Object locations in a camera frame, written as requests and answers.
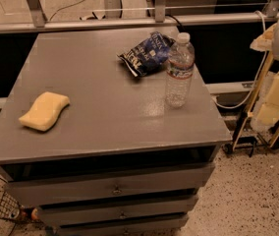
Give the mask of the clear plastic water bottle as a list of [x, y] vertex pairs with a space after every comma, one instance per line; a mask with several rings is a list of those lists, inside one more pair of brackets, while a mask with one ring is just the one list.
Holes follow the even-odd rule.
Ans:
[[180, 32], [168, 52], [165, 100], [168, 105], [179, 108], [186, 102], [194, 72], [195, 49], [190, 35]]

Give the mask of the yellow sponge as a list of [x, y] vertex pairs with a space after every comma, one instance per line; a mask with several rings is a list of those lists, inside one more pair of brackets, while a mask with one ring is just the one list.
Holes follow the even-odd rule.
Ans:
[[70, 98], [66, 95], [44, 92], [19, 121], [26, 127], [45, 132], [56, 123], [62, 110], [69, 104]]

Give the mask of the yellow folding stand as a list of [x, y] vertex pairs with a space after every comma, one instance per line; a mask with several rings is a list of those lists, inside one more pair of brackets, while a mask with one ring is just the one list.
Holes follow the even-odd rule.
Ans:
[[[247, 105], [237, 123], [232, 142], [225, 146], [227, 154], [231, 154], [237, 148], [240, 148], [240, 144], [251, 144], [250, 155], [253, 154], [258, 138], [243, 136], [243, 131], [248, 123], [251, 123], [252, 129], [257, 135], [267, 132], [276, 124], [279, 124], [279, 72], [274, 75], [270, 74], [270, 68], [274, 62], [273, 53], [266, 53], [262, 67], [253, 83]], [[279, 140], [279, 126], [275, 129], [269, 141], [265, 141], [263, 137], [259, 139], [263, 145], [275, 148]]]

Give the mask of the dark blue chip bag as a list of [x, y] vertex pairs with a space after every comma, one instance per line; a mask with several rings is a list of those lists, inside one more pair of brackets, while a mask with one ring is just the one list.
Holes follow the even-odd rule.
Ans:
[[143, 77], [157, 70], [167, 59], [175, 40], [159, 31], [129, 51], [119, 55], [135, 77]]

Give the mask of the grey drawer cabinet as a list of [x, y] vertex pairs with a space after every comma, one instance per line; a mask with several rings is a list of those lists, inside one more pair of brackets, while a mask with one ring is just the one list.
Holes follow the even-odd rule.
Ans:
[[[186, 224], [229, 131], [200, 75], [179, 109], [166, 75], [135, 78], [119, 55], [148, 29], [43, 33], [0, 112], [6, 190], [59, 236], [130, 236]], [[22, 125], [44, 92], [70, 99], [41, 132]]]

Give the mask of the metal guard rail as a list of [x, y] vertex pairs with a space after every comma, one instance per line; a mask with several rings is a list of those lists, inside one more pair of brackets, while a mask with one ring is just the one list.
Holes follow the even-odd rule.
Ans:
[[0, 0], [0, 34], [278, 19], [279, 0]]

